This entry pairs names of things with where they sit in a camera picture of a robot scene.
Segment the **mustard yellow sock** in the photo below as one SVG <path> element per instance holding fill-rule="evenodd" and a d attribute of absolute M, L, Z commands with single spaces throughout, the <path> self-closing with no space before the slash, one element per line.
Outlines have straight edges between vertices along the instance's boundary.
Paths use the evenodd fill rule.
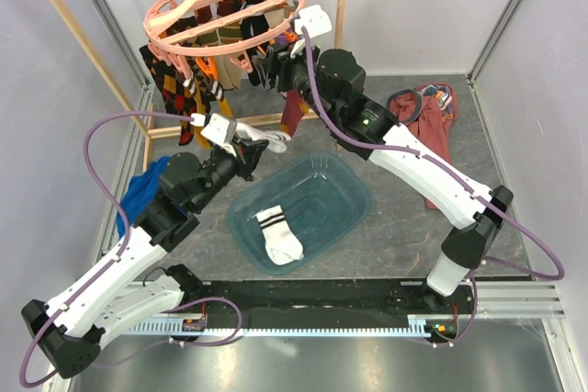
<path fill-rule="evenodd" d="M 193 113 L 207 114 L 210 111 L 209 91 L 206 86 L 205 76 L 200 71 L 193 72 L 193 79 L 195 85 L 195 92 L 193 98 L 195 101 L 195 109 Z M 209 149 L 211 147 L 209 141 L 201 134 L 201 128 L 192 127 L 192 133 L 198 144 Z"/>
<path fill-rule="evenodd" d="M 232 109 L 226 98 L 224 89 L 220 82 L 218 69 L 212 57 L 203 57 L 199 59 L 199 65 L 203 73 L 207 76 L 209 90 L 214 95 L 220 112 L 228 118 L 233 118 Z"/>

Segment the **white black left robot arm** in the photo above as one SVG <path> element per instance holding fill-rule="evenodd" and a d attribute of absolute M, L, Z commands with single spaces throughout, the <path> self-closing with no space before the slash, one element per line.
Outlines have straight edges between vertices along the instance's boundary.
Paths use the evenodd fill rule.
<path fill-rule="evenodd" d="M 188 152 L 171 156 L 154 200 L 119 243 L 58 296 L 22 308 L 33 341 L 57 375 L 79 375 L 120 334 L 155 314 L 198 308 L 201 282 L 183 264 L 129 295 L 121 292 L 198 226 L 197 216 L 231 179 L 252 180 L 268 144 L 238 139 L 227 149 L 213 147 L 204 162 Z"/>

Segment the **argyle black red sock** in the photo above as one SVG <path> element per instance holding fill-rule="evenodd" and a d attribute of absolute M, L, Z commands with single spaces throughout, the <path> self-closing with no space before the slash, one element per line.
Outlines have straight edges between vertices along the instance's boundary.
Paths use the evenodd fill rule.
<path fill-rule="evenodd" d="M 165 111 L 186 117 L 196 113 L 198 101 L 194 79 L 187 79 L 173 64 L 160 61 L 147 45 L 140 47 L 139 52 L 162 95 Z"/>

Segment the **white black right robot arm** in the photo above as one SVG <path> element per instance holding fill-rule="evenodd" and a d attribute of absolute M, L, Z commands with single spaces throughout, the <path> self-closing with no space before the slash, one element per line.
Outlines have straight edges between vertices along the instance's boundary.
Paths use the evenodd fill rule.
<path fill-rule="evenodd" d="M 447 217 L 453 229 L 420 292 L 427 310 L 444 311 L 460 282 L 485 258 L 513 192 L 467 177 L 365 96 L 366 72 L 347 50 L 313 49 L 303 55 L 274 44 L 251 64 L 266 90 L 297 93 L 342 147 L 400 177 Z"/>

